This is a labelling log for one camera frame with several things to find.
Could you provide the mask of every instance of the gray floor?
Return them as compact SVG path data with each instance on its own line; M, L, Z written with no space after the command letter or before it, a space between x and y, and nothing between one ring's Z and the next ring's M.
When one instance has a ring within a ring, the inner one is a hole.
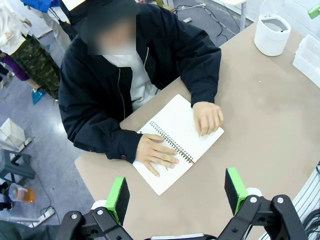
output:
M220 22L232 32L239 32L237 25L224 7L210 0L205 2L206 7L214 12ZM198 4L195 0L175 0L174 3L176 6ZM239 24L239 16L233 14ZM226 41L224 36L217 37L221 31L220 25L204 9L181 10L178 12L178 17L180 20L191 17L193 19L191 24L206 30L217 46ZM233 36L225 28L223 34L228 39ZM50 53L60 65L63 53L54 40L53 34L46 35L40 42L45 46L50 45ZM60 220L66 212L71 210L87 213L94 200L74 165L75 159L82 151L73 147L72 143L67 140L58 106L54 104L53 99L47 95L33 106L31 88L15 77L4 89L0 90L0 124L7 118L25 129L27 136L34 137L33 142L23 152L32 156L31 165L37 173L34 180L26 183L26 187L35 190L36 200L34 203L17 202L11 212L0 212L0 217L8 216L8 214L15 217L39 217L40 209L47 207L50 202L39 180L50 196L51 205L57 210ZM56 216L45 222L45 224L57 223Z

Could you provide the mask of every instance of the screw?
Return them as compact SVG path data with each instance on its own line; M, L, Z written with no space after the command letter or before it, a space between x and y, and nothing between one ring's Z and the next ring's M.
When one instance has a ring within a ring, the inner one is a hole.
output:
M280 204L282 204L282 203L284 202L284 199L283 199L282 197L279 197L279 198L277 199L277 202L280 203Z
M250 202L253 203L253 204L256 203L257 202L257 198L253 196L252 198L250 198Z

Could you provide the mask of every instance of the notebook page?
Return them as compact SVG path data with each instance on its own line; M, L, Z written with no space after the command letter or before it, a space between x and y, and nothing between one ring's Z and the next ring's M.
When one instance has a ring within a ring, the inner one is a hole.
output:
M176 95L152 120L196 162L224 133L222 128L199 137L189 101Z
M199 138L194 124L193 110L190 102L179 94L157 113L156 116L149 120L138 133L159 135L159 132L151 125L151 122L155 122L166 134L188 152L193 157L193 162L196 162L224 132L222 128L220 128L216 133L212 133L208 137ZM159 144L172 148L166 140ZM160 173L160 177L154 176L144 164L138 161L134 161L133 166L152 189L158 195L161 195L192 167L192 164L187 162L180 154L174 157L179 160L179 164L176 164L173 169L167 169L164 166L151 163Z

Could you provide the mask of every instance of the spiral notebook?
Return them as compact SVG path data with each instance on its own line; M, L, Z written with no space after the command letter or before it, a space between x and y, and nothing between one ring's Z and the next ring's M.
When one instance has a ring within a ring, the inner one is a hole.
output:
M163 136L165 141L160 144L177 152L174 157L179 160L179 164L176 164L175 168L151 163L160 173L160 177L153 175L141 162L133 162L133 166L146 182L158 195L161 195L199 160L224 133L224 130L218 128L210 135L199 137L190 102L178 94L138 133Z

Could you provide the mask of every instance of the camouflage pants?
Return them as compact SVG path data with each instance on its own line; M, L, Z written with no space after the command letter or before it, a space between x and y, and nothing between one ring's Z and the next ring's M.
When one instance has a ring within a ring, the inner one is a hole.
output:
M58 99L59 67L37 39L28 35L11 57L46 93Z

